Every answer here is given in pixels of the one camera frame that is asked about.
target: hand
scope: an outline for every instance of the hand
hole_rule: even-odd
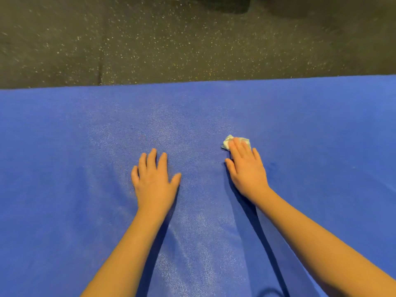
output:
[[[267,175],[256,148],[253,151],[245,142],[234,138],[229,143],[231,159],[225,160],[232,182],[239,192],[257,205],[258,198],[268,186]]]
[[[181,174],[176,174],[169,183],[167,155],[162,153],[158,161],[158,168],[156,155],[156,149],[152,149],[148,157],[143,153],[139,159],[139,167],[134,166],[132,169],[131,178],[139,210],[155,215],[161,214],[165,218],[175,201]]]

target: left hand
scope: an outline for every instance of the left hand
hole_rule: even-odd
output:
[[[169,183],[167,155],[161,155],[158,167],[156,155],[156,149],[152,149],[148,156],[143,153],[139,159],[139,167],[134,166],[132,169],[131,178],[139,210],[148,214],[160,214],[165,218],[175,201],[181,173],[176,174]]]

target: forearm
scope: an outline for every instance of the forearm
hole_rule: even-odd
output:
[[[82,297],[135,296],[147,256],[164,217],[138,211]]]
[[[257,198],[260,200],[258,208],[272,221],[329,295],[341,292],[347,296],[390,296],[395,292],[395,281],[361,254],[271,189],[261,195]]]

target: crumpled paper towel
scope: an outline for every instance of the crumpled paper towel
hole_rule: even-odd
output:
[[[232,135],[229,135],[225,138],[225,141],[223,142],[223,145],[221,146],[221,148],[225,149],[225,150],[230,150],[230,148],[228,147],[228,143],[230,140],[232,140],[234,137]],[[244,137],[239,137],[238,138],[240,142],[246,142],[246,144],[251,148],[250,146],[250,141],[249,139],[245,139]]]

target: right hand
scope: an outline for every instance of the right hand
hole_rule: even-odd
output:
[[[229,148],[233,161],[226,158],[225,163],[232,182],[242,195],[257,205],[262,194],[270,190],[260,155],[256,148],[252,151],[236,137],[230,141]]]

